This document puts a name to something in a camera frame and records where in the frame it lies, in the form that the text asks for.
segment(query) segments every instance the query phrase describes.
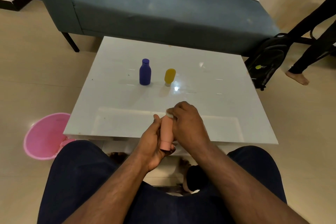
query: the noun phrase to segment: backpack logo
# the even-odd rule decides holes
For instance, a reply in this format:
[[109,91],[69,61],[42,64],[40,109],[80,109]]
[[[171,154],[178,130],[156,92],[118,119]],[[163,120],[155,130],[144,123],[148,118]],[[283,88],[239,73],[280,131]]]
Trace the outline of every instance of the backpack logo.
[[261,68],[266,68],[267,66],[262,66],[262,65],[257,65],[255,69],[261,69]]

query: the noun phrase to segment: pink plastic tub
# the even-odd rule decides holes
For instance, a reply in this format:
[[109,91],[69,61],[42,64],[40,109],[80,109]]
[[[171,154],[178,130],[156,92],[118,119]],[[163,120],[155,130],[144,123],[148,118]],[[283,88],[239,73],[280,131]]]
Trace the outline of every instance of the pink plastic tub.
[[32,125],[23,141],[26,154],[39,160],[55,158],[66,144],[74,141],[63,135],[69,118],[68,113],[54,113]]

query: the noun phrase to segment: backpack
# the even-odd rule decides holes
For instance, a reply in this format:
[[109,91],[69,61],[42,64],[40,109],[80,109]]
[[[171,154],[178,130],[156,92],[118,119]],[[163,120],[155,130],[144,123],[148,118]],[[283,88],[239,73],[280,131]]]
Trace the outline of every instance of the backpack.
[[269,38],[245,61],[256,89],[264,90],[266,83],[283,63],[293,41],[286,34]]

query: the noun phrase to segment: hand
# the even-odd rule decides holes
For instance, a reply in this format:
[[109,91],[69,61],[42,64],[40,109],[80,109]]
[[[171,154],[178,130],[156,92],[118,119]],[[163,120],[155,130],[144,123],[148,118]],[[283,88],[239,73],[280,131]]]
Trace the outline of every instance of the hand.
[[167,113],[174,115],[174,138],[187,152],[191,154],[190,151],[204,147],[210,142],[196,107],[183,101],[176,104],[174,108],[167,109]]
[[140,157],[146,165],[147,172],[155,169],[165,156],[169,156],[175,151],[175,146],[171,145],[171,150],[162,151],[160,147],[160,127],[162,119],[155,114],[154,122],[142,134],[140,141],[132,154]]

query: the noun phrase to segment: sofa seat cushion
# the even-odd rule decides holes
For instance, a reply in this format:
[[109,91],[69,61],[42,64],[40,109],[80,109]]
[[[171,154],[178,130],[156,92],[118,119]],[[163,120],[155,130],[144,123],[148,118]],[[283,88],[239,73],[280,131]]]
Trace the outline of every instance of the sofa seat cushion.
[[243,55],[279,33],[255,0],[73,0],[85,34]]

